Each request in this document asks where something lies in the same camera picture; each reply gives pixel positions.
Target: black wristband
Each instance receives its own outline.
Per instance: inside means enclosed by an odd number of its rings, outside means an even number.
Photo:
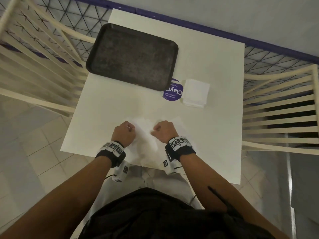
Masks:
[[[95,156],[106,156],[111,160],[111,168],[119,166],[125,159],[124,146],[119,141],[112,141],[106,143]]]
[[[175,137],[169,140],[165,146],[165,150],[172,160],[176,159],[178,162],[182,155],[196,153],[190,142],[184,137]]]

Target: black tray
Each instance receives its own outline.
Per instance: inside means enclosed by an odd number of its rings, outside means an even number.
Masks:
[[[164,91],[172,80],[178,46],[154,35],[105,24],[86,62],[89,72]]]

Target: purple sticker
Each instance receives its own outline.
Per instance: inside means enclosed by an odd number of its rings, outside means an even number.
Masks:
[[[167,88],[167,90],[163,92],[163,97],[168,101],[177,101],[178,99],[181,98],[182,93],[183,93],[182,84],[171,83],[169,88]]]

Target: napkin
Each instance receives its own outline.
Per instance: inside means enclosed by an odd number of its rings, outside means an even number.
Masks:
[[[183,104],[204,108],[207,103],[210,84],[198,80],[187,79],[182,94]]]

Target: fist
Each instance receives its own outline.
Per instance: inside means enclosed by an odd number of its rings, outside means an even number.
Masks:
[[[125,121],[121,125],[115,127],[111,141],[119,141],[126,148],[134,141],[134,139],[135,127],[128,121]]]
[[[159,122],[153,129],[154,131],[151,134],[163,143],[168,143],[172,138],[178,137],[173,122]]]

